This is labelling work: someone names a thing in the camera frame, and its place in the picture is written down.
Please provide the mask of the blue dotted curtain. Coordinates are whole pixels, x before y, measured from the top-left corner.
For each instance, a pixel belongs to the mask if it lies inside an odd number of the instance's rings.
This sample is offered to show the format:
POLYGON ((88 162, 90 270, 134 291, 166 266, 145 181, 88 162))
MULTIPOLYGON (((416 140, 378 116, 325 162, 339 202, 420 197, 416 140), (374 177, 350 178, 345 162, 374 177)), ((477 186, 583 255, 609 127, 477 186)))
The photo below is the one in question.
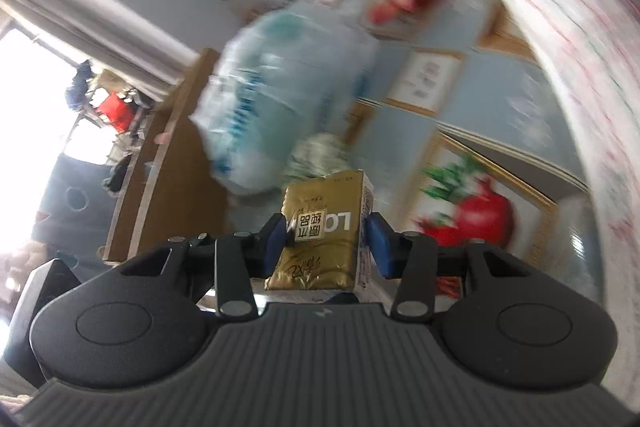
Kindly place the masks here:
POLYGON ((116 206, 103 186, 110 174, 108 166, 58 156, 32 228, 32 239, 46 247, 47 257, 63 260, 82 281, 108 269, 99 249, 106 245, 116 206))

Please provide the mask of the green floral scrunchie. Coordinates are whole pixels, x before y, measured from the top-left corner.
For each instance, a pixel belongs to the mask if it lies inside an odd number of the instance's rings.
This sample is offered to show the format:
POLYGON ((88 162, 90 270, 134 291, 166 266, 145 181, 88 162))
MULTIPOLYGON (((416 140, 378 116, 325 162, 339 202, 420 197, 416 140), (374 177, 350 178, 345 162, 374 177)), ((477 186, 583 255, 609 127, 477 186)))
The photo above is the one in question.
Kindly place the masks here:
POLYGON ((335 134, 317 133, 294 146, 283 171, 283 186, 308 179, 325 178, 349 169, 344 142, 335 134))

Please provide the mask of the brown cardboard box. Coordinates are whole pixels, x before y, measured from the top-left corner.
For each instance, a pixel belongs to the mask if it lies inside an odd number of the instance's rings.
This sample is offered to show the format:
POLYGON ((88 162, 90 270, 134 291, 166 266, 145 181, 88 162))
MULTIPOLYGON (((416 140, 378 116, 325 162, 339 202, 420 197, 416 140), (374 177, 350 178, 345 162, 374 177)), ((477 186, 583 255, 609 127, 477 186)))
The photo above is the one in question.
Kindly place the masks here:
POLYGON ((228 230, 227 190, 210 175, 203 142, 190 119, 218 58, 218 52, 203 50, 153 110, 99 251, 104 261, 124 262, 171 237, 218 236, 228 230))

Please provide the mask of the gold tissue pack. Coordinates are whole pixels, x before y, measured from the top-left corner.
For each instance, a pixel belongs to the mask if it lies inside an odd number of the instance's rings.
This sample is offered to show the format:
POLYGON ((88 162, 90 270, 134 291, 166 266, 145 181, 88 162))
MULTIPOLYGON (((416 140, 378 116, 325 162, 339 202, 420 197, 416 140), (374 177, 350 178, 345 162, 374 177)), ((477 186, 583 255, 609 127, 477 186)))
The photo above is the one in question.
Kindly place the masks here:
POLYGON ((371 276, 366 220, 373 201, 373 185, 361 170, 289 185, 281 208, 286 242, 265 291, 303 301, 342 291, 362 296, 371 276))

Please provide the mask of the white FamilyMart plastic bag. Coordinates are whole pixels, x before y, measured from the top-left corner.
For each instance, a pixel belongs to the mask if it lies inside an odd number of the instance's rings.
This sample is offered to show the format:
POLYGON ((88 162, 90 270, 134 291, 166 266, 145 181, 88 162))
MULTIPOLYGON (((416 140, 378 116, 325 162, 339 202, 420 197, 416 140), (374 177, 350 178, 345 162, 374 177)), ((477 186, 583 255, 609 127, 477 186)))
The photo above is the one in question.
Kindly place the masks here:
POLYGON ((272 11, 244 27, 190 116, 213 178, 240 196, 279 185, 295 145, 341 129, 377 50, 357 23, 318 5, 272 11))

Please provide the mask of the red plastic bag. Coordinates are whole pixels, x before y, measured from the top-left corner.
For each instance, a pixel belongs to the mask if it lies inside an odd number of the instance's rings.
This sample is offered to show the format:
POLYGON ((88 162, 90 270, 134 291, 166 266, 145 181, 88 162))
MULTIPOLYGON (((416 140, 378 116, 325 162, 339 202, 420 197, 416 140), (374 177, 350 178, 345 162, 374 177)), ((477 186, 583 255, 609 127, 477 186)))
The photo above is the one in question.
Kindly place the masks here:
POLYGON ((122 98, 119 98, 116 93, 111 93, 100 103, 96 111, 106 119, 117 133, 126 132, 134 121, 134 116, 136 116, 134 109, 122 98))

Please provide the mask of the grey window curtain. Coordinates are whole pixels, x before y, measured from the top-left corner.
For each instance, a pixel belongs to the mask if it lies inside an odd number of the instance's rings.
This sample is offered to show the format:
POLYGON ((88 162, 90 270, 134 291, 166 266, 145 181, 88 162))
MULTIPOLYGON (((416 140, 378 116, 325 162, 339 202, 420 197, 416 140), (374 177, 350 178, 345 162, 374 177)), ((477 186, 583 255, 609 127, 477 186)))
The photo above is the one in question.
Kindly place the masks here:
POLYGON ((1 6, 131 79, 157 100, 200 56, 117 0, 1 0, 1 6))

